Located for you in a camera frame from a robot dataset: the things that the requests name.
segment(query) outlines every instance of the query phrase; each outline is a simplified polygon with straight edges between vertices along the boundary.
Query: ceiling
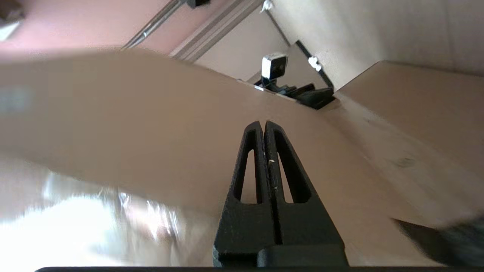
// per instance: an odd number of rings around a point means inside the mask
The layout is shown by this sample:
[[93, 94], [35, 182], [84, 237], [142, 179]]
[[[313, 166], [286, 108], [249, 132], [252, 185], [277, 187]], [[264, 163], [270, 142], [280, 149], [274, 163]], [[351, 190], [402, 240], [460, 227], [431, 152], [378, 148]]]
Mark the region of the ceiling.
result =
[[[120, 47], [169, 0], [18, 1], [26, 20], [9, 40], [0, 43], [0, 60], [66, 49]], [[223, 4], [224, 0], [212, 0], [194, 10], [183, 5], [141, 46], [168, 54]]]

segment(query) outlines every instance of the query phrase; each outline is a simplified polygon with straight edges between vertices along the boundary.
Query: beige surface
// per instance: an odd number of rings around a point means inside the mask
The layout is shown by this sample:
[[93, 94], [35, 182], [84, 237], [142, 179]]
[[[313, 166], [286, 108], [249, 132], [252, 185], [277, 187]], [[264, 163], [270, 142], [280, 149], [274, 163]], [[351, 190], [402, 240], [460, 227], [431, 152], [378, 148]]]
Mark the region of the beige surface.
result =
[[484, 75], [481, 0], [274, 0], [289, 42], [318, 56], [337, 89], [379, 60]]
[[245, 126], [274, 120], [342, 235], [351, 264], [433, 264], [390, 217], [424, 219], [324, 111], [140, 51], [3, 66], [0, 95], [0, 151], [213, 215], [222, 209]]
[[325, 117], [427, 224], [448, 226], [484, 212], [483, 89], [481, 77], [380, 62]]
[[256, 8], [195, 63], [233, 78], [248, 80], [260, 71], [265, 55], [286, 51], [283, 37], [260, 9]]

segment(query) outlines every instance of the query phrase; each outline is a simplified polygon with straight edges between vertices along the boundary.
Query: bright light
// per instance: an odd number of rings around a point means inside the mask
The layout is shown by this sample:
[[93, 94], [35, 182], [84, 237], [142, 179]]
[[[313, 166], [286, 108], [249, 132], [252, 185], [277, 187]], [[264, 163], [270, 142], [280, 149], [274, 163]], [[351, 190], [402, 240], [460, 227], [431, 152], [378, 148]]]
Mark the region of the bright light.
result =
[[43, 211], [0, 224], [0, 271], [32, 272], [47, 266], [118, 266], [93, 247], [116, 227], [101, 200], [74, 197]]

